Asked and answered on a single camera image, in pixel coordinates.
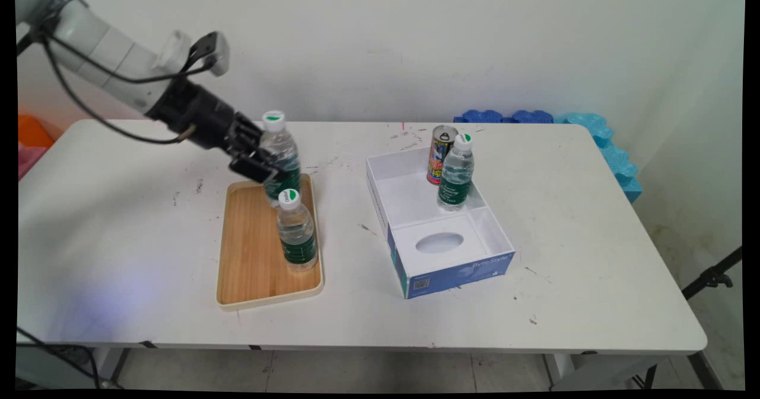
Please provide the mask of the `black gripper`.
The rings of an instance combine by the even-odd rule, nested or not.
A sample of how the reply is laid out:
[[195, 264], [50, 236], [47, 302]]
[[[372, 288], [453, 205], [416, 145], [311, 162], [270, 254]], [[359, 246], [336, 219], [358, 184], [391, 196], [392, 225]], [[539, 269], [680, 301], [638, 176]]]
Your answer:
[[204, 149], [230, 154], [229, 168], [253, 182], [282, 180], [277, 159], [258, 149], [263, 131], [250, 118], [185, 77], [169, 82], [147, 117]]

